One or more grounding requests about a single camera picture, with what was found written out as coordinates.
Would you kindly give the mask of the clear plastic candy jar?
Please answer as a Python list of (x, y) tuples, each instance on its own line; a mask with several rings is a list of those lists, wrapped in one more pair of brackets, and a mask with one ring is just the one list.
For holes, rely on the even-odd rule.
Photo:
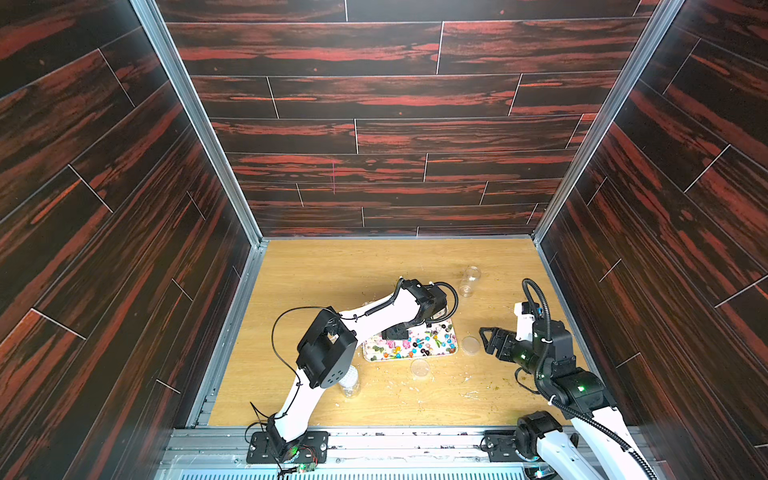
[(477, 266), (468, 266), (462, 275), (462, 279), (459, 284), (458, 292), (464, 297), (468, 298), (473, 295), (476, 290), (477, 284), (482, 276), (481, 270)]

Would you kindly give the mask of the jar with white lid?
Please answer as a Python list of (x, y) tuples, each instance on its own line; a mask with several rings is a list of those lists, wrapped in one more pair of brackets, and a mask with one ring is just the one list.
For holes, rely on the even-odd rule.
[(339, 380), (338, 385), (347, 398), (356, 396), (360, 389), (360, 376), (355, 366), (350, 366), (346, 374)]

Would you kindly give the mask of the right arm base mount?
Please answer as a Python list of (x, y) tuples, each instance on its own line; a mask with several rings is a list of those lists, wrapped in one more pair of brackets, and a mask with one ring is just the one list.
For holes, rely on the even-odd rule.
[(537, 442), (545, 436), (560, 434), (558, 429), (539, 429), (527, 425), (514, 430), (488, 431), (480, 441), (480, 450), (486, 453), (491, 462), (543, 462), (538, 452)]

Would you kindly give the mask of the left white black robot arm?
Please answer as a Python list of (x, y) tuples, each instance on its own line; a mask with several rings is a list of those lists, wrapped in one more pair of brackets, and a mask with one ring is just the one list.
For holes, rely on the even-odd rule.
[(280, 456), (297, 449), (309, 420), (327, 389), (339, 383), (357, 348), (392, 328), (403, 331), (450, 319), (459, 306), (456, 289), (446, 282), (422, 283), (400, 278), (394, 291), (357, 309), (336, 311), (318, 307), (297, 345), (291, 390), (283, 406), (266, 420), (265, 432)]

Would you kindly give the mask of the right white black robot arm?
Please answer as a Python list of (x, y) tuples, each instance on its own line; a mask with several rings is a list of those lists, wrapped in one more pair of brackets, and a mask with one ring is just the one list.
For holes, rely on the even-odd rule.
[(533, 392), (572, 421), (601, 468), (585, 459), (563, 426), (546, 411), (518, 420), (514, 445), (521, 459), (541, 461), (563, 479), (658, 477), (602, 380), (576, 365), (572, 336), (562, 322), (522, 315), (515, 331), (482, 327), (479, 334), (486, 353), (516, 364), (533, 377)]

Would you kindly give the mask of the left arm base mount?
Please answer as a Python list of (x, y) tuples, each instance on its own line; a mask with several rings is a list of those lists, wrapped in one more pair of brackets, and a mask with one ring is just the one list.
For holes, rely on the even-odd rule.
[(284, 442), (267, 432), (254, 432), (249, 440), (246, 463), (262, 465), (318, 465), (327, 460), (330, 434), (310, 430), (295, 440)]

